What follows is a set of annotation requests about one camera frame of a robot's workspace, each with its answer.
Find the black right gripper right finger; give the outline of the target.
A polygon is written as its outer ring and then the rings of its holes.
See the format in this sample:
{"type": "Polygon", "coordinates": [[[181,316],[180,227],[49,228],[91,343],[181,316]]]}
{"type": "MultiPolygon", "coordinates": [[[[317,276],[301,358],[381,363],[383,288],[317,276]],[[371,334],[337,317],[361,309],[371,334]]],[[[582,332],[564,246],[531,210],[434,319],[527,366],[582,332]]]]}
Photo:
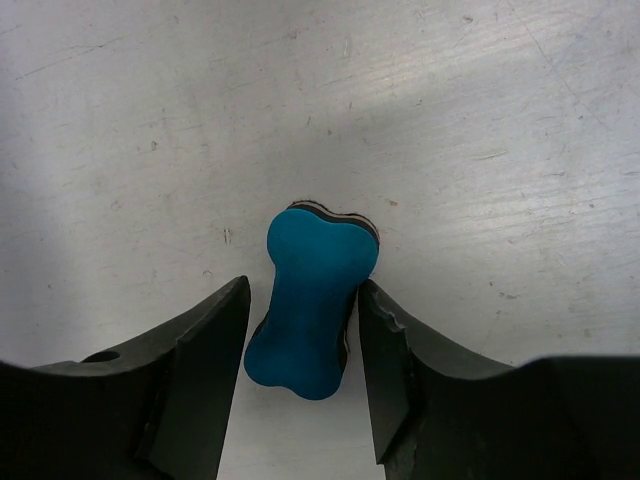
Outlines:
{"type": "Polygon", "coordinates": [[[639,360],[552,356],[518,367],[358,292],[375,458],[389,479],[635,479],[639,360]]]}

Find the blue bone-shaped eraser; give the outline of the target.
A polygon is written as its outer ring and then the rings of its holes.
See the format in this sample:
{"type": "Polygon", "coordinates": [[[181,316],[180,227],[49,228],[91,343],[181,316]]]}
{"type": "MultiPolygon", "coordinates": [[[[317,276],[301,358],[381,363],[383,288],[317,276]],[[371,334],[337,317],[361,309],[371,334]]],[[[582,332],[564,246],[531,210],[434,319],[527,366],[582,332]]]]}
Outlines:
{"type": "Polygon", "coordinates": [[[376,266],[380,237],[366,217],[312,200],[290,204],[266,239],[274,265],[268,311],[244,354],[251,380],[323,400],[340,387],[357,291],[376,266]]]}

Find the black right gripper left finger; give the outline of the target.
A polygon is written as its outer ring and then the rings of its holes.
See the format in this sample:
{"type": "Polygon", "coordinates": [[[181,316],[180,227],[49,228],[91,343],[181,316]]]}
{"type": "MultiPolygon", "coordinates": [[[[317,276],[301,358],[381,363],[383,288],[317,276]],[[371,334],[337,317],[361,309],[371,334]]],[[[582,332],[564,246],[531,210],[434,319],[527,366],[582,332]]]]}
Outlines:
{"type": "Polygon", "coordinates": [[[240,276],[86,359],[1,366],[5,479],[213,479],[250,310],[240,276]]]}

